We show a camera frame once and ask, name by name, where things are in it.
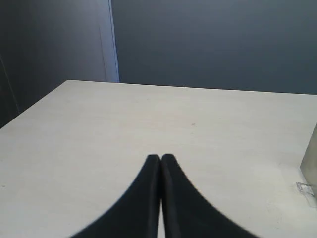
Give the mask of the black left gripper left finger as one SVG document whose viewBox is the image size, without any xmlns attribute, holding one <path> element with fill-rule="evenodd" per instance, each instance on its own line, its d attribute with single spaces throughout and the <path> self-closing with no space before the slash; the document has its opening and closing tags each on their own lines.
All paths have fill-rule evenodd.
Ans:
<svg viewBox="0 0 317 238">
<path fill-rule="evenodd" d="M 158 236 L 161 167 L 158 155 L 148 155 L 125 193 L 102 216 L 74 238 L 156 238 Z"/>
</svg>

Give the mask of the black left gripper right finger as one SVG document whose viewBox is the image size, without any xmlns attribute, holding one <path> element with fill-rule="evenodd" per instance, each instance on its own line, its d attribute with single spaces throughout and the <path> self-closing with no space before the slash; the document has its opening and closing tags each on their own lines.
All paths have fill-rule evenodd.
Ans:
<svg viewBox="0 0 317 238">
<path fill-rule="evenodd" d="M 172 154 L 161 158 L 162 210 L 167 238 L 255 238 L 215 209 L 192 185 Z"/>
</svg>

